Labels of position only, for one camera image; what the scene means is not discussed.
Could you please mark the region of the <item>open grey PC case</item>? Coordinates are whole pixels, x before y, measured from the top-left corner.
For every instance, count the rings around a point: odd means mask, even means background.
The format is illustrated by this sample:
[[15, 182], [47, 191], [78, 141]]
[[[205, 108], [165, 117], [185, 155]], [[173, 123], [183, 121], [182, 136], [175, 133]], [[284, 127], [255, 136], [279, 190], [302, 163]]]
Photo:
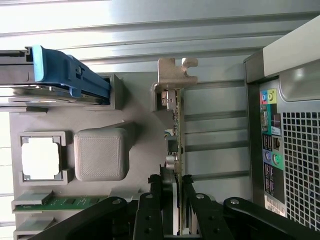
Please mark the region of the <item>open grey PC case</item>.
[[252, 200], [320, 232], [320, 15], [244, 70]]

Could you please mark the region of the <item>silver CPU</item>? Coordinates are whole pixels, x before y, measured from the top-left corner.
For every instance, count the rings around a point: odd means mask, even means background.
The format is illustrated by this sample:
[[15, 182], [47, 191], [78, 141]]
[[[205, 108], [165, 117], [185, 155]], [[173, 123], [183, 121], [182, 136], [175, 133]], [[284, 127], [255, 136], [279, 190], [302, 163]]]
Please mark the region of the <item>silver CPU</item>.
[[22, 172], [28, 180], [54, 180], [60, 173], [59, 145], [51, 137], [31, 137], [21, 147]]

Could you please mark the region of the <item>green RAM stick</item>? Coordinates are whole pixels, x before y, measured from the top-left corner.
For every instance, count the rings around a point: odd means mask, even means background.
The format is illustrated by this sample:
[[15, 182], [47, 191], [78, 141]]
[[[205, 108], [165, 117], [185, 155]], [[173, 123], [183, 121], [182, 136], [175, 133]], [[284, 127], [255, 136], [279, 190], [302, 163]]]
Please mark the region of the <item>green RAM stick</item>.
[[106, 195], [100, 196], [52, 196], [43, 204], [17, 205], [13, 208], [18, 212], [47, 212], [47, 211], [76, 211], [86, 209], [102, 200]]

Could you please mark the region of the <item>grey plastic parts rack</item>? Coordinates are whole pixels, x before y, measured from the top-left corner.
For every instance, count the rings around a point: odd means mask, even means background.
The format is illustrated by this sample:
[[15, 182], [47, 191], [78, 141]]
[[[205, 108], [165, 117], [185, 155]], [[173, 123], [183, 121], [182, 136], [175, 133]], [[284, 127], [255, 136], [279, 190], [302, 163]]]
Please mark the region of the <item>grey plastic parts rack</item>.
[[[163, 240], [175, 238], [164, 136], [173, 117], [166, 109], [152, 111], [152, 86], [158, 77], [102, 77], [110, 80], [109, 105], [11, 107], [12, 212], [17, 205], [40, 205], [55, 196], [120, 197], [131, 202], [150, 191], [151, 175], [159, 175]], [[53, 138], [58, 143], [60, 173], [55, 179], [29, 180], [23, 174], [22, 145], [29, 138]], [[13, 212], [18, 223], [13, 238], [30, 240], [85, 209]]]

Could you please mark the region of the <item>hard disk in blue carrier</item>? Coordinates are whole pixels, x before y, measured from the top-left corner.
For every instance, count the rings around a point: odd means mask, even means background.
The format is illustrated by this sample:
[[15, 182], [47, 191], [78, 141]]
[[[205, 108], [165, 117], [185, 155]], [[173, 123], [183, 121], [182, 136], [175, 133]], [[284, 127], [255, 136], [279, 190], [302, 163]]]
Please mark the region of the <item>hard disk in blue carrier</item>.
[[0, 50], [0, 107], [107, 106], [111, 89], [109, 77], [61, 51]]

